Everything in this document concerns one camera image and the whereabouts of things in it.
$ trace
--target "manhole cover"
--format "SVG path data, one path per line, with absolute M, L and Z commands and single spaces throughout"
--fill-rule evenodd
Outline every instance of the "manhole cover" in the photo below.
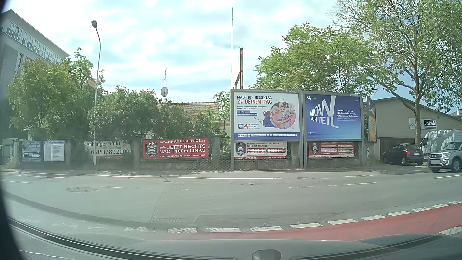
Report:
M 68 192 L 94 192 L 97 191 L 97 188 L 91 188 L 91 187 L 75 187 L 75 188 L 68 188 L 66 191 Z

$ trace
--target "silver suv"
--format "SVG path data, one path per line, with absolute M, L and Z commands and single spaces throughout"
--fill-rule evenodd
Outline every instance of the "silver suv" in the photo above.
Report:
M 451 169 L 453 173 L 461 170 L 462 141 L 454 141 L 446 144 L 440 151 L 430 153 L 428 167 L 437 173 L 440 169 Z

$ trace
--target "car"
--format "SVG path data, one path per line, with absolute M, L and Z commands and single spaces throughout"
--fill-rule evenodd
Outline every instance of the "car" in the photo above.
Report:
M 384 164 L 399 163 L 406 165 L 409 162 L 415 162 L 418 165 L 422 165 L 424 163 L 424 153 L 416 144 L 402 143 L 393 146 L 390 150 L 383 153 L 382 161 Z
M 454 141 L 446 144 L 438 152 L 429 154 L 428 167 L 437 173 L 441 169 L 451 169 L 453 173 L 461 170 L 462 141 Z

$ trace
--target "car wheel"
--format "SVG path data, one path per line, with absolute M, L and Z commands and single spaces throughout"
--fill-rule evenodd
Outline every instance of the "car wheel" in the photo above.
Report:
M 459 159 L 454 159 L 451 164 L 451 171 L 457 173 L 461 170 L 461 161 Z

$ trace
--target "satellite dish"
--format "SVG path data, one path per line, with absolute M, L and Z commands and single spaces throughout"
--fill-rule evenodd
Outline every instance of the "satellite dish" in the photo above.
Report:
M 160 90 L 160 94 L 165 98 L 167 94 L 169 93 L 169 89 L 167 87 L 162 87 Z

